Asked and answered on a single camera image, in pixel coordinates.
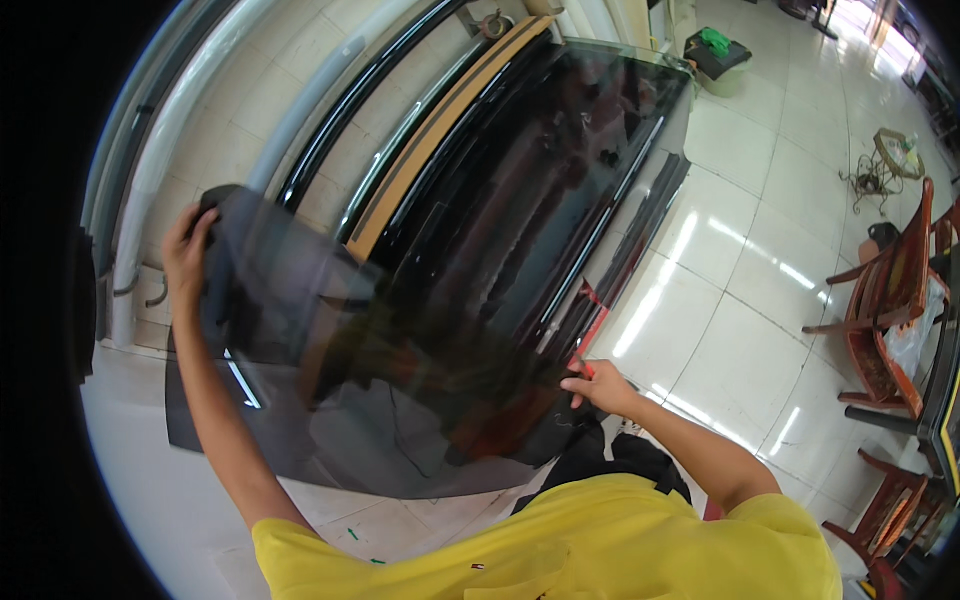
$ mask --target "red wooden chair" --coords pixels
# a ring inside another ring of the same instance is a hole
[[[936,277],[928,267],[932,201],[933,182],[926,178],[920,207],[898,242],[870,262],[827,279],[830,285],[856,279],[843,322],[804,327],[804,333],[844,334],[853,366],[867,392],[844,392],[838,396],[840,400],[874,408],[906,409],[913,419],[924,408],[913,381],[887,353],[883,332],[924,313],[927,278]]]
[[[933,181],[925,178],[920,207],[899,240],[870,262],[827,279],[828,285],[857,280],[851,298],[851,306],[857,310],[848,310],[847,319],[841,323],[806,326],[804,333],[886,329],[909,323],[924,313],[932,203]]]
[[[953,246],[953,233],[960,235],[960,196],[942,217],[930,227],[933,233],[933,253],[942,254]]]
[[[852,532],[824,521],[824,529],[840,538],[868,567],[885,557],[900,538],[904,527],[920,505],[928,479],[874,458],[862,449],[857,453],[867,464],[886,473],[866,514]]]

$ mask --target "person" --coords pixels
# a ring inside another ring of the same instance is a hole
[[[704,522],[666,454],[621,434],[613,461],[599,429],[574,444],[543,489],[486,531],[396,564],[360,561],[324,542],[280,486],[205,347],[204,243],[216,209],[187,207],[166,234],[178,363],[197,434],[252,533],[274,598],[842,597],[839,570],[813,518],[770,470],[726,438],[638,394],[608,361],[568,378],[584,401],[631,420],[679,461],[726,516]]]

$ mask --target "metal stand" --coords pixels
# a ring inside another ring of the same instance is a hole
[[[833,10],[836,8],[836,0],[833,0],[833,6],[830,7],[830,12],[827,14],[827,22],[823,25],[820,24],[820,11],[823,9],[821,4],[827,0],[817,0],[817,13],[813,16],[813,29],[817,30],[824,36],[829,37],[830,39],[838,38],[838,35],[830,30],[830,20],[833,18]]]
[[[838,173],[841,180],[848,181],[853,186],[853,194],[856,195],[853,214],[860,214],[860,201],[864,196],[879,196],[883,199],[879,207],[880,216],[886,217],[883,206],[891,194],[903,193],[903,180],[918,180],[924,176],[926,173],[924,160],[919,156],[917,156],[916,171],[910,171],[898,165],[890,156],[887,143],[901,144],[905,141],[906,137],[902,133],[880,129],[874,135],[874,153],[862,155],[856,162],[855,172],[848,175],[844,175],[843,171]],[[900,184],[899,189],[895,189],[897,183]]]
[[[848,406],[844,411],[847,419],[858,420],[877,427],[883,427],[891,431],[898,431],[907,435],[917,435],[917,422],[907,417],[897,417],[896,415],[887,415],[876,411],[868,411],[855,406]]]

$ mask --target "black glass panel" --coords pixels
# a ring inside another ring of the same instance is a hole
[[[277,474],[433,498],[524,484],[556,456],[595,415],[558,388],[583,332],[538,352],[541,324],[688,84],[544,36],[464,115],[364,265],[242,188],[208,192],[228,198],[204,332]],[[167,409],[171,443],[199,450],[175,361]]]

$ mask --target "hand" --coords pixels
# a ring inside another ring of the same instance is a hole
[[[570,377],[560,382],[561,388],[574,393],[571,408],[579,408],[586,398],[605,413],[627,417],[640,402],[651,401],[638,394],[609,360],[586,362],[593,369],[592,380]],[[583,365],[575,365],[572,370],[583,372]]]
[[[217,209],[208,210],[200,218],[190,239],[183,239],[198,210],[199,204],[185,208],[163,236],[163,271],[167,274],[170,302],[175,309],[195,309],[204,287],[204,243],[217,218]]]

